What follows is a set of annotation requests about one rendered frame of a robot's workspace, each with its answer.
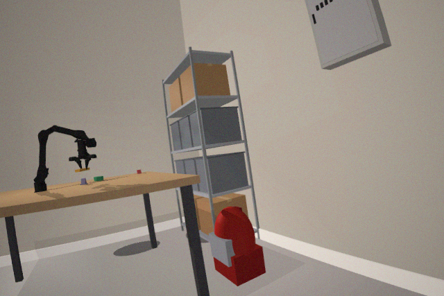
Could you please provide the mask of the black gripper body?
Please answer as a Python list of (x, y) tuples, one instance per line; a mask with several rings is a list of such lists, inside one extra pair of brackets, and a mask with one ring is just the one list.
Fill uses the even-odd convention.
[(80, 160), (80, 159), (96, 158), (96, 155), (88, 155), (87, 156), (86, 150), (87, 150), (86, 148), (78, 148), (78, 150), (77, 150), (78, 151), (78, 157), (69, 157), (69, 162), (77, 161), (77, 160)]

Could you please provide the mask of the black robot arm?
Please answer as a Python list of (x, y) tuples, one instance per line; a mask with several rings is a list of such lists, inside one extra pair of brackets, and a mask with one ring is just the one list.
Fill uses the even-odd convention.
[[(78, 148), (96, 147), (96, 140), (94, 138), (89, 139), (83, 130), (71, 130), (60, 126), (51, 126), (46, 130), (42, 130), (38, 133), (38, 139), (40, 143), (40, 155), (39, 155), (39, 167), (37, 170), (37, 177), (34, 179), (35, 192), (43, 192), (47, 190), (45, 184), (45, 178), (48, 176), (49, 168), (46, 168), (46, 143), (49, 134), (53, 132), (69, 134), (76, 138), (75, 142), (78, 143)], [(80, 139), (80, 140), (79, 140)]]

